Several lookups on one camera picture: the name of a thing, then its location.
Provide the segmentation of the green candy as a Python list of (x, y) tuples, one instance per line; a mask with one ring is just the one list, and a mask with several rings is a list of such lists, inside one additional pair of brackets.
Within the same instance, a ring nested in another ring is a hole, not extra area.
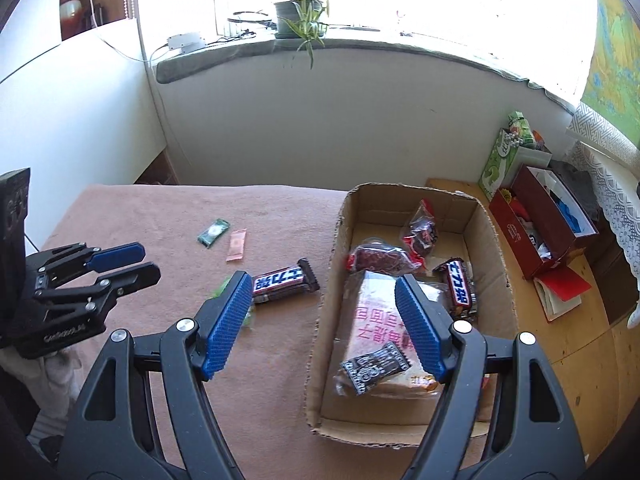
[(209, 248), (212, 247), (218, 238), (221, 238), (228, 229), (230, 229), (230, 223), (227, 220), (217, 218), (203, 232), (198, 234), (196, 239), (204, 247)]

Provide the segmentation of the light green candy packet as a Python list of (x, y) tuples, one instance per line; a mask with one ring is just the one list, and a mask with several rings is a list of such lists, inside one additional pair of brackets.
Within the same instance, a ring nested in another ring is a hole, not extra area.
[(245, 306), (245, 315), (241, 325), (242, 330), (254, 330), (256, 312), (255, 306), (251, 302), (246, 302), (240, 292), (230, 286), (232, 276), (227, 276), (222, 283), (212, 292), (210, 299), (222, 299), (222, 303), (233, 314), (240, 313), (240, 307)]

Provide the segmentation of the pink candy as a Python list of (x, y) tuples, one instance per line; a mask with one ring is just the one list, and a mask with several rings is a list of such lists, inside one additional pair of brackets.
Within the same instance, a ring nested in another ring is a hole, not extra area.
[(235, 262), (243, 259), (247, 229), (238, 229), (231, 232), (229, 238), (229, 249), (226, 257), (227, 262)]

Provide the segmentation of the brown Snickers bar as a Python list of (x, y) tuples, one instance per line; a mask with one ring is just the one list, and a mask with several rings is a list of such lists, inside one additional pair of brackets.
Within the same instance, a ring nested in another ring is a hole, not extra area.
[(268, 304), (299, 294), (312, 294), (320, 289), (314, 270), (307, 258), (300, 258), (294, 266), (256, 275), (253, 278), (254, 304)]

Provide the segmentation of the black patterned snack packet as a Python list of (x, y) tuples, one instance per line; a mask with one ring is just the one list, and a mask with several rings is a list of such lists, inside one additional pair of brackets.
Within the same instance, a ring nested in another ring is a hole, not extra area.
[(378, 350), (341, 362), (341, 371), (357, 396), (387, 378), (405, 373), (410, 367), (411, 362), (393, 341), (386, 342)]

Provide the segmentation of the clear red-edged dried fruit bag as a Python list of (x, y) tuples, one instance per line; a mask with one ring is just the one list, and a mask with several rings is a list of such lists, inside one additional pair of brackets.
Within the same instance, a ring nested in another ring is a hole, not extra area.
[(397, 278), (420, 269), (421, 263), (413, 261), (408, 252), (383, 242), (369, 240), (355, 247), (346, 259), (346, 270), (350, 273), (369, 271)]

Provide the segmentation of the white gloved operator hand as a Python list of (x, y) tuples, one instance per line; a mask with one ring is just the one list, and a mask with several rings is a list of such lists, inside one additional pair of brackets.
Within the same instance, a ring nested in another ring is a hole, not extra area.
[(82, 369), (74, 349), (29, 360), (8, 347), (1, 350), (1, 367), (27, 388), (44, 414), (54, 419), (70, 414), (80, 393)]

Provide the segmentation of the red cover notebook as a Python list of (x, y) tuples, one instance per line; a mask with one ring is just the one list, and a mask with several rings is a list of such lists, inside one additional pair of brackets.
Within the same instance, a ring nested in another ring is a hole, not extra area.
[(548, 322), (579, 307), (582, 295), (591, 289), (590, 283), (568, 266), (536, 275), (534, 286)]

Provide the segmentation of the pink table cloth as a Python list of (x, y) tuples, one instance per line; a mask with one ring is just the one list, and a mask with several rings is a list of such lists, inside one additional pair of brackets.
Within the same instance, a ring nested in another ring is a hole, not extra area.
[(258, 309), (208, 382), (186, 371), (178, 321), (250, 294), (248, 275), (307, 258), (328, 274), (344, 194), (289, 186), (119, 185), (88, 188), (50, 237), (62, 246), (142, 244), (160, 281), (119, 301), (108, 330), (78, 346), (90, 384), (66, 429), (65, 479), (397, 479), (408, 448), (364, 448), (315, 436), (304, 382), (318, 294)]

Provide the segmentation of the large pink bread package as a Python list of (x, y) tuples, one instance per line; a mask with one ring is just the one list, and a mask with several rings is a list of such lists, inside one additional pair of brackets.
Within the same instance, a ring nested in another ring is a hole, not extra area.
[(411, 367), (405, 373), (383, 380), (363, 396), (394, 400), (439, 398), (442, 387), (422, 367), (396, 307), (395, 285), (396, 278), (369, 271), (352, 274), (346, 281), (331, 365), (332, 388), (340, 396), (357, 396), (341, 371), (341, 362), (393, 341), (405, 353)]

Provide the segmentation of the dark red shoe box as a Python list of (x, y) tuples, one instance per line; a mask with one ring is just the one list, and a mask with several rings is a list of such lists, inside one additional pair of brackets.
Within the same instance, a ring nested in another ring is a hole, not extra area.
[(547, 168), (521, 166), (489, 209), (526, 280), (570, 261), (599, 235), (575, 194)]

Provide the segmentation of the white power adapter box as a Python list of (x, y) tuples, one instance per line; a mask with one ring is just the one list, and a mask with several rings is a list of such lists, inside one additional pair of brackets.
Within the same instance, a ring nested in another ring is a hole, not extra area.
[(204, 48), (206, 46), (206, 41), (200, 35), (189, 32), (188, 34), (169, 37), (167, 39), (167, 45), (170, 50), (179, 50), (182, 53), (190, 53)]

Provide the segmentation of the green tissue box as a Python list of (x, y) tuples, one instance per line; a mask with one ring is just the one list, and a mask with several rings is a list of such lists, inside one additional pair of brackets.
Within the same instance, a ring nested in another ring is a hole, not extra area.
[(514, 110), (508, 115), (508, 126), (498, 131), (478, 186), (490, 202), (499, 188), (510, 188), (522, 165), (546, 168), (551, 159), (544, 138), (522, 112)]

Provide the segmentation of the white lace cloth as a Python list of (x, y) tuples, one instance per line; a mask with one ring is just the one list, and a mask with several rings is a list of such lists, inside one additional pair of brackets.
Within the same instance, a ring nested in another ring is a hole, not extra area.
[(598, 205), (623, 249), (631, 274), (639, 279), (639, 152), (620, 130), (580, 103), (566, 133), (575, 143), (564, 156), (588, 172)]

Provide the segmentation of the yellow green wall painting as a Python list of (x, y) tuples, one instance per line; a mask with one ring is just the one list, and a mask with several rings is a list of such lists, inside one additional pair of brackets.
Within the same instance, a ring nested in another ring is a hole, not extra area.
[(582, 102), (639, 143), (639, 26), (625, 0), (598, 0), (596, 42)]

